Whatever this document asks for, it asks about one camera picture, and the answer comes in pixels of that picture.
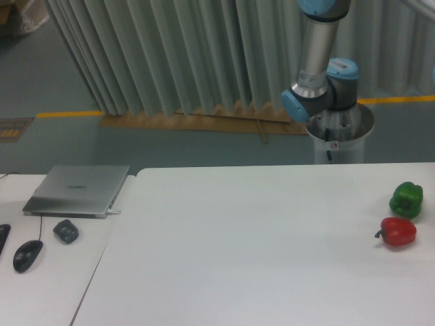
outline yellow floor stripe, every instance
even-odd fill
[[[385,104],[385,103],[409,103],[409,102],[435,102],[435,95],[429,96],[408,96],[408,97],[383,97],[383,98],[360,98],[360,104]],[[90,117],[103,115],[100,111],[72,111],[38,113],[36,117]]]
[[[103,113],[100,111],[52,112],[38,113],[36,117],[89,117],[93,115],[103,115]]]
[[[430,102],[435,101],[435,96],[408,96],[408,97],[384,97],[384,98],[360,98],[360,104],[382,103],[407,103],[407,102]]]

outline blue joint cap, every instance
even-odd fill
[[[359,77],[357,64],[345,58],[330,59],[326,73],[335,79],[355,80]]]
[[[287,114],[296,122],[305,122],[310,116],[296,97],[289,91],[284,90],[281,94],[283,106]]]
[[[307,15],[323,15],[335,4],[335,0],[299,0],[299,8]]]

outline floor mat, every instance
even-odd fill
[[[32,121],[32,117],[0,119],[0,142],[17,141]]]

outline green bell pepper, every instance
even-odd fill
[[[395,214],[412,219],[420,213],[422,201],[423,188],[407,181],[396,188],[389,207]]]

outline mouse cable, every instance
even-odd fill
[[[121,211],[113,211],[113,210],[111,210],[111,209],[108,209],[107,210],[107,214],[108,215],[118,215],[118,214],[120,214],[121,213]]]
[[[42,214],[41,214],[41,224],[39,224],[39,239],[41,240],[41,232],[42,232]]]
[[[6,174],[3,175],[2,177],[0,177],[0,179],[2,179],[2,178],[4,178],[4,177],[7,177],[8,175],[19,175],[19,172],[9,172],[9,173],[6,173]]]

